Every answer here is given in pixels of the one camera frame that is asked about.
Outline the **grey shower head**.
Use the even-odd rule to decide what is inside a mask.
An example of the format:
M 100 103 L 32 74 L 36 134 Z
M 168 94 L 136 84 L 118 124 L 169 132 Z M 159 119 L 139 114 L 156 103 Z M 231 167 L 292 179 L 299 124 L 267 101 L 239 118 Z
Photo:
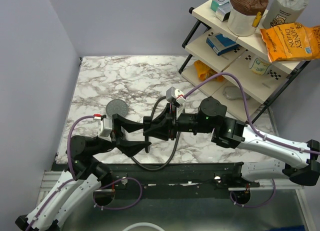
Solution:
M 125 101 L 121 99 L 113 99 L 106 105 L 105 111 L 107 116 L 110 118 L 114 114 L 125 117 L 129 112 L 129 107 Z

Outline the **black T-shaped fitting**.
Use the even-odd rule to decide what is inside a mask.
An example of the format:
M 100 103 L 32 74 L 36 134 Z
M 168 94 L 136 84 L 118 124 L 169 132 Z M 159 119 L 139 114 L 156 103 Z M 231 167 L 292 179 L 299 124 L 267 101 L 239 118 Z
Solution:
M 144 137 L 144 141 L 148 143 L 148 146 L 145 147 L 145 152 L 148 154 L 150 152 L 150 145 L 151 145 L 151 142 L 149 140 L 149 137 L 148 136 L 145 136 Z

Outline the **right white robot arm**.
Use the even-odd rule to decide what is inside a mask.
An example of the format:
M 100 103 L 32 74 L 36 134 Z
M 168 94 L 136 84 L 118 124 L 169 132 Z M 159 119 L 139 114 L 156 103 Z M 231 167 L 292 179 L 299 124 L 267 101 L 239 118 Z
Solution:
M 241 187 L 264 179 L 288 179 L 302 186 L 315 186 L 320 177 L 317 161 L 320 144 L 315 140 L 297 142 L 268 134 L 226 116 L 227 107 L 213 97 L 201 101 L 197 113 L 181 113 L 167 104 L 156 117 L 143 118 L 144 136 L 167 141 L 178 132 L 212 134 L 211 142 L 227 149 L 254 151 L 270 157 L 261 162 L 245 162 L 230 174 L 230 182 Z

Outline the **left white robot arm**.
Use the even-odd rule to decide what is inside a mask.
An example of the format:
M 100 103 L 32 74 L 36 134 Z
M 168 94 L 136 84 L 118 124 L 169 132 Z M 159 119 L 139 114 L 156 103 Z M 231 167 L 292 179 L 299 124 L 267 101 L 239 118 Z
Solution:
M 73 135 L 76 125 L 88 119 L 100 123 L 98 135 Z M 67 137 L 67 168 L 62 171 L 40 204 L 29 214 L 19 216 L 15 224 L 22 231 L 58 231 L 84 198 L 99 189 L 110 188 L 113 191 L 117 183 L 127 181 L 127 177 L 115 179 L 112 170 L 94 156 L 117 148 L 127 157 L 133 157 L 151 143 L 128 141 L 125 133 L 132 133 L 143 127 L 142 123 L 118 114 L 112 118 L 93 114 L 77 119 Z

